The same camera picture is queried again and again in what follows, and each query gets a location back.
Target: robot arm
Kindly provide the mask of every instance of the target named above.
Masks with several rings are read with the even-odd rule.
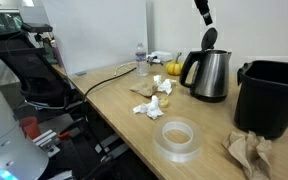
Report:
[[[194,1],[195,1],[197,9],[200,10],[200,14],[203,17],[206,26],[212,24],[213,21],[212,21],[212,17],[210,14],[210,9],[207,5],[208,0],[194,0]]]

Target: electric kettle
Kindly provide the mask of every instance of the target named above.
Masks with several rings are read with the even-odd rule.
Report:
[[[190,88],[190,94],[205,102],[221,102],[228,94],[229,60],[231,52],[213,50],[217,31],[210,28],[202,40],[202,51],[187,56],[180,75],[180,83]],[[192,65],[197,62],[191,83],[186,83]]]

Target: black trash bin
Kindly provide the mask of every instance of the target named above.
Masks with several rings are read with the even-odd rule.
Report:
[[[282,136],[288,127],[288,63],[253,61],[238,70],[242,83],[235,125],[266,139]]]

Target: crumpled brown paper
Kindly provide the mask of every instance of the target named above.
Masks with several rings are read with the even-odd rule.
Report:
[[[242,165],[250,180],[267,180],[272,178],[268,160],[272,149],[271,141],[264,137],[256,137],[249,132],[247,136],[232,132],[222,142],[230,154]]]
[[[132,86],[131,91],[139,93],[144,97],[151,97],[156,93],[157,86],[154,84],[148,84],[145,82],[140,82]]]

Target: packing tape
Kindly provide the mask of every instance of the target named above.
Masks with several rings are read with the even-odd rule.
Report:
[[[171,130],[182,131],[189,140],[184,143],[170,141],[165,134]],[[169,117],[156,124],[153,141],[157,152],[164,158],[174,162],[188,162],[197,157],[202,136],[193,121],[183,117]]]

